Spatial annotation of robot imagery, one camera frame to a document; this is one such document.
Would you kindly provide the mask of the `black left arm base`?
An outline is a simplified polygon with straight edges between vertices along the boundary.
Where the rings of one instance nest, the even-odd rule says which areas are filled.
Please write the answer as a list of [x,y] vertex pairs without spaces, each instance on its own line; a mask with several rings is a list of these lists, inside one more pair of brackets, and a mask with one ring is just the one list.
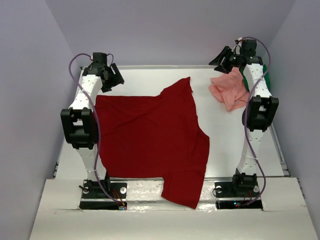
[[111,181],[107,196],[97,182],[85,180],[81,189],[79,208],[82,210],[127,210],[128,184],[123,181]]

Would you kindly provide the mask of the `dark red t-shirt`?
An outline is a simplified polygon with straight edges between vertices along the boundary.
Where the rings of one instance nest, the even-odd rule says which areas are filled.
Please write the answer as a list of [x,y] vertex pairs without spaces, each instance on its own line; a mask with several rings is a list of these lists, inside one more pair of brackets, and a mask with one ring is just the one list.
[[111,177],[162,178],[164,199],[197,207],[210,139],[199,126],[189,77],[157,96],[99,95],[95,109],[99,156]]

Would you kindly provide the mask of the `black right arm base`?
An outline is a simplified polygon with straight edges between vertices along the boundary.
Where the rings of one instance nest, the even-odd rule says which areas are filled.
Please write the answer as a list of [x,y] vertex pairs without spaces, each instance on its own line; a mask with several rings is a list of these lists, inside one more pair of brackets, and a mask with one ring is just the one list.
[[212,190],[218,210],[262,209],[257,175],[234,174],[232,180],[214,183]]

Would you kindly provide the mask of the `green t-shirt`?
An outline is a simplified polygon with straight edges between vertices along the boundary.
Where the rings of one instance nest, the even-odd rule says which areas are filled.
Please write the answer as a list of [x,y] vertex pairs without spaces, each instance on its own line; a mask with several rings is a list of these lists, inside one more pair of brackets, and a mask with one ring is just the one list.
[[[240,69],[240,72],[242,74],[242,77],[243,77],[243,81],[244,81],[244,85],[245,85],[245,88],[246,90],[249,92],[250,91],[250,88],[249,88],[249,84],[248,84],[248,81],[244,75],[244,70],[241,68]],[[270,90],[271,88],[271,83],[270,83],[270,76],[269,76],[269,72],[268,72],[268,67],[266,64],[263,65],[263,73],[265,73],[265,76],[264,76],[264,80],[265,80],[265,83],[266,83],[266,86],[267,86],[267,89]]]

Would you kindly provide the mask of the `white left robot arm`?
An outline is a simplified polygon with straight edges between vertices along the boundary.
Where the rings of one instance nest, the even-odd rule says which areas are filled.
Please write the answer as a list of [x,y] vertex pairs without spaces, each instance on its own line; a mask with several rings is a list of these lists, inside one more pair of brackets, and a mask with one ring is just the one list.
[[100,159],[102,141],[96,98],[99,92],[109,92],[125,82],[117,65],[108,61],[109,56],[102,52],[88,54],[90,64],[83,69],[80,78],[70,73],[78,90],[71,105],[60,112],[65,141],[80,155],[87,173],[82,190],[101,198],[110,194],[111,182]]

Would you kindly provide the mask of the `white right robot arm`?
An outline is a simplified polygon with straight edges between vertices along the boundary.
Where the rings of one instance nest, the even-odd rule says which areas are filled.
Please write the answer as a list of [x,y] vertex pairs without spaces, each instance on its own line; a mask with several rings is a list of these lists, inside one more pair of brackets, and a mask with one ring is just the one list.
[[261,194],[257,172],[262,168],[257,154],[262,137],[273,122],[279,99],[269,91],[269,82],[265,79],[268,68],[257,55],[258,43],[254,37],[240,37],[235,40],[234,48],[225,46],[209,63],[223,74],[229,74],[233,67],[239,68],[249,93],[242,114],[245,139],[241,158],[232,180],[215,184],[218,198],[258,198]]

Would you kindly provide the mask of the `pink t-shirt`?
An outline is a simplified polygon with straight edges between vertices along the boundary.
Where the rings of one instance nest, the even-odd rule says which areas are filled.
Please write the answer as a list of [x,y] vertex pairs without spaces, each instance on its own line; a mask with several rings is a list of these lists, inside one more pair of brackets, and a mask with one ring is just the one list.
[[219,77],[210,78],[208,89],[220,103],[224,104],[228,112],[247,105],[249,92],[238,67],[233,67],[231,72]]

